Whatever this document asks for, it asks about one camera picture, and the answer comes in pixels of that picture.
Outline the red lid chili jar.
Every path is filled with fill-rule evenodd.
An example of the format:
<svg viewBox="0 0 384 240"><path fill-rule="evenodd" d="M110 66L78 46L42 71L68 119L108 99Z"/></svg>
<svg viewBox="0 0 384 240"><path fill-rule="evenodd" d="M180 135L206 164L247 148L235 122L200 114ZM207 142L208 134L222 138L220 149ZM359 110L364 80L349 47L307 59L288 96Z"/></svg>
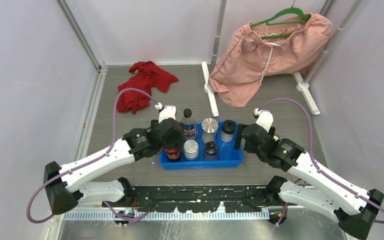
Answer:
<svg viewBox="0 0 384 240"><path fill-rule="evenodd" d="M167 157L167 161L169 163L176 163L180 162L182 157L181 157L181 151L178 149L164 149L165 155Z"/></svg>

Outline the clear bottle black cap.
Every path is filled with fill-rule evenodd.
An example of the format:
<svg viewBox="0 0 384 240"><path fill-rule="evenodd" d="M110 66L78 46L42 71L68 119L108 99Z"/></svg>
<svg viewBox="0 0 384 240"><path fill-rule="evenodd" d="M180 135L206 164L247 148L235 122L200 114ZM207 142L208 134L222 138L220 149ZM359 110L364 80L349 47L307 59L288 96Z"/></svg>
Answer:
<svg viewBox="0 0 384 240"><path fill-rule="evenodd" d="M197 140L197 125L195 118L192 117L192 110L186 108L183 110L183 118L181 119L183 125L183 138L185 141Z"/></svg>

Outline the black cap shaker bottle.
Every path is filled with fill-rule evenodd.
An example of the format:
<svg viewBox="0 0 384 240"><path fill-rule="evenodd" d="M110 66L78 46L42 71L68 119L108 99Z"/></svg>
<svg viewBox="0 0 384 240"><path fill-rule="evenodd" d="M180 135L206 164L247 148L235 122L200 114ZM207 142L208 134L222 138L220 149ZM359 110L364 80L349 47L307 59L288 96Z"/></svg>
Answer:
<svg viewBox="0 0 384 240"><path fill-rule="evenodd" d="M221 125L220 139L224 143L229 143L233 140L237 124L233 120L225 120Z"/></svg>

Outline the white lid sago jar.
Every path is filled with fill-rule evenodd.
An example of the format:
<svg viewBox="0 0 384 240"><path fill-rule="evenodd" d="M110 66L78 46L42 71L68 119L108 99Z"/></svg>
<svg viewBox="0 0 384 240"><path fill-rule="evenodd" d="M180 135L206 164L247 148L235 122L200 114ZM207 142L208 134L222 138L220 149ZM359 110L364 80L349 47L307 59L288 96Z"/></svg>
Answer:
<svg viewBox="0 0 384 240"><path fill-rule="evenodd" d="M183 154L186 161L194 161L199 155L199 144L193 140L187 140L183 145Z"/></svg>

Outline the blue plastic divided bin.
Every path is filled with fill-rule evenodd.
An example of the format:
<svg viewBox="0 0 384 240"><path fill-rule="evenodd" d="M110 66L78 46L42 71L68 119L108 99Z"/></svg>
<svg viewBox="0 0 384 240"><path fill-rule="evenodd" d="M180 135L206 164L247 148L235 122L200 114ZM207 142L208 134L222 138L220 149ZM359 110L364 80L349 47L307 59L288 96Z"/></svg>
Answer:
<svg viewBox="0 0 384 240"><path fill-rule="evenodd" d="M159 154L159 163L164 170L192 170L192 169L216 169L216 168L236 168L244 160L243 148L234 149L236 135L229 142L221 139L223 121L218 121L218 129L215 134L215 143L218 146L217 159L205 160L205 144L202 141L203 129L202 122L196 123L196 140L198 142L198 156L193 160L186 159L183 152L180 153L178 161L171 161L167 153L162 151Z"/></svg>

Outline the silver lid grain jar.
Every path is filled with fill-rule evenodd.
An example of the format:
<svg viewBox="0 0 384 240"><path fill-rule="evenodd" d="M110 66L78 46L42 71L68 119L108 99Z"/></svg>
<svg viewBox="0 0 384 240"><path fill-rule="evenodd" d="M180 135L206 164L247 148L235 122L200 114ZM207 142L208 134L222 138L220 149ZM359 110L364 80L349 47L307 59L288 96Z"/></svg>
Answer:
<svg viewBox="0 0 384 240"><path fill-rule="evenodd" d="M214 142L219 128L218 122L214 118L206 118L201 122L201 140L204 144Z"/></svg>

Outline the small black cap shaker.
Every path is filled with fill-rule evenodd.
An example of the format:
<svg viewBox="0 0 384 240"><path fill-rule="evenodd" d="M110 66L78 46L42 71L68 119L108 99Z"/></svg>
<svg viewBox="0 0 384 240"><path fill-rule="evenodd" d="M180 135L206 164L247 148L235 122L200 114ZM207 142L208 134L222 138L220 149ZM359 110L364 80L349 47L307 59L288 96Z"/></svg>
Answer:
<svg viewBox="0 0 384 240"><path fill-rule="evenodd" d="M218 159L219 148L216 142L209 141L204 145L203 159L205 161L216 161Z"/></svg>

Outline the yellow lid grain jar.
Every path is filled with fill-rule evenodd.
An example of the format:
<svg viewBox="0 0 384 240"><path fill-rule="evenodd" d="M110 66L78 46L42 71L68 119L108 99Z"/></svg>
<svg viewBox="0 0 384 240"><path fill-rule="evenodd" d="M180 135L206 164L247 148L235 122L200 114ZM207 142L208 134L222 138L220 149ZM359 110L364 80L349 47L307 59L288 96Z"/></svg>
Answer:
<svg viewBox="0 0 384 240"><path fill-rule="evenodd" d="M274 134L274 135L273 135L273 139L274 139L275 141L279 141L281 138L280 138L277 134Z"/></svg>

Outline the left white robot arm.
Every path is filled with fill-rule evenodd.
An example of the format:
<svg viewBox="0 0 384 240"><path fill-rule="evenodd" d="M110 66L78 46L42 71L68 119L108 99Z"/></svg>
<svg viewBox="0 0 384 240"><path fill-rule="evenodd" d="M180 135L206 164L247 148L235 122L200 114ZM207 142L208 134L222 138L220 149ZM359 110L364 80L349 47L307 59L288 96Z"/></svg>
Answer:
<svg viewBox="0 0 384 240"><path fill-rule="evenodd" d="M133 128L96 153L75 162L44 168L46 196L53 215L61 215L77 205L90 202L117 202L129 206L134 199L127 180L95 182L94 179L123 165L150 158L163 150L180 151L183 126L173 118L152 120L149 128Z"/></svg>

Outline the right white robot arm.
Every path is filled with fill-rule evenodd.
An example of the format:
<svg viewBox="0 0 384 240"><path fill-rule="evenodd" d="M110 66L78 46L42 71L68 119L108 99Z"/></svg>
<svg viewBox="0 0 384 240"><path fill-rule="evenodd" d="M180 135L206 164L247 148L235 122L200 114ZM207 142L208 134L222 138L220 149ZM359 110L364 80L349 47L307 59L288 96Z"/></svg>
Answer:
<svg viewBox="0 0 384 240"><path fill-rule="evenodd" d="M275 130L275 127L265 130L256 123L240 123L234 148L238 149L245 140L245 152L256 154L260 161L301 178L313 188L300 187L275 175L263 190L262 197L273 205L301 205L330 218L348 235L359 240L367 239L379 213L367 200L381 205L384 194L377 189L358 187L318 162L312 162L310 153L294 141L275 139Z"/></svg>

